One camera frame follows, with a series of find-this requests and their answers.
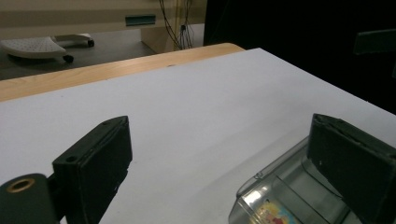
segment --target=black bracket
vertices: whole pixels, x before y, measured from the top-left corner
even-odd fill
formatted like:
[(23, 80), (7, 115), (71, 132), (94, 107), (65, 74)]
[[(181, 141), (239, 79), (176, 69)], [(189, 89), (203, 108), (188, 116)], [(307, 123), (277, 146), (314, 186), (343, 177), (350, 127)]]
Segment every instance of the black bracket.
[[(396, 51), (396, 29), (361, 32), (356, 35), (353, 52), (357, 55)], [(396, 78), (396, 63), (392, 77)]]
[(109, 119), (52, 162), (54, 173), (19, 176), (0, 187), (0, 223), (99, 223), (128, 174), (127, 116)]

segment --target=black cable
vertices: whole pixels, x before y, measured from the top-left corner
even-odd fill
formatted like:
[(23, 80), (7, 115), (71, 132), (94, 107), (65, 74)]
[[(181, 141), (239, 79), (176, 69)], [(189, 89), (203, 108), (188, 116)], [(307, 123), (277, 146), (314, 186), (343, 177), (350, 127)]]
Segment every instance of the black cable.
[(191, 29), (189, 23), (191, 0), (184, 0), (184, 8), (185, 8), (184, 23), (180, 29), (180, 42), (182, 43), (183, 49), (191, 49), (193, 47), (191, 41), (191, 34), (190, 34), (190, 31), (192, 31), (192, 35), (193, 35), (193, 30)]
[(160, 1), (160, 5), (161, 5), (161, 11), (163, 13), (163, 20), (165, 22), (166, 32), (169, 34), (169, 36), (171, 37), (172, 41), (177, 46), (177, 48), (178, 49), (182, 49), (182, 46), (178, 42), (177, 36), (176, 36), (175, 32), (173, 31), (172, 26), (169, 23), (169, 20), (166, 17), (165, 6), (164, 6), (164, 3), (163, 3), (163, 0), (159, 0), (159, 1)]

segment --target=black plastic mount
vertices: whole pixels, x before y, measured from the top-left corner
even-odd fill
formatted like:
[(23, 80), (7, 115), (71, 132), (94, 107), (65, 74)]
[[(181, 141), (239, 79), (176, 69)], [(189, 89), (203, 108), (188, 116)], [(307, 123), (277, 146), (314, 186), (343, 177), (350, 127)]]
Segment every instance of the black plastic mount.
[(396, 148), (342, 119), (314, 114), (307, 157), (362, 223), (393, 223)]
[(23, 175), (0, 187), (0, 223), (99, 223), (128, 174), (128, 117), (109, 119), (53, 161), (54, 174)]
[[(396, 51), (396, 29), (361, 32), (356, 35), (353, 52), (357, 55), (394, 51)], [(396, 78), (396, 63), (392, 77)]]

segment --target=wire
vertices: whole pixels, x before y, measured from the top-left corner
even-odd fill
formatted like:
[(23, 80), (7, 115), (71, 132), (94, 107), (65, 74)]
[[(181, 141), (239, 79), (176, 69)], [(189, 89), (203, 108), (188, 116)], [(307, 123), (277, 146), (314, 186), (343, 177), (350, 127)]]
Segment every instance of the wire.
[(165, 21), (166, 32), (169, 34), (169, 36), (171, 37), (172, 41), (177, 46), (177, 48), (178, 49), (182, 49), (180, 43), (177, 40), (177, 36), (176, 36), (174, 30), (172, 29), (172, 26), (169, 23), (169, 20), (166, 17), (165, 6), (164, 6), (164, 3), (163, 3), (163, 0), (159, 0), (159, 1), (160, 1), (160, 5), (161, 5), (161, 11), (163, 13), (163, 20)]
[(180, 34), (177, 35), (175, 31), (172, 29), (169, 20), (166, 17), (165, 6), (163, 0), (159, 0), (161, 5), (161, 11), (163, 13), (163, 19), (165, 22), (166, 32), (172, 39), (173, 43), (178, 49), (191, 49), (193, 48), (192, 40), (193, 40), (193, 30), (189, 24), (189, 14), (191, 10), (191, 0), (183, 0), (184, 7), (184, 21), (180, 25)]

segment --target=white table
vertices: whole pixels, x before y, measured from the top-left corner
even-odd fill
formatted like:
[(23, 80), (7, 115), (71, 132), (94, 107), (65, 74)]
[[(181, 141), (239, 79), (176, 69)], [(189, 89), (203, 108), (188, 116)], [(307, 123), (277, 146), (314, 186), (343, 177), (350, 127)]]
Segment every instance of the white table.
[(396, 117), (262, 49), (0, 103), (0, 183), (50, 175), (103, 120), (128, 115), (134, 160), (101, 223), (228, 223), (235, 193), (308, 135), (313, 113), (396, 147)]

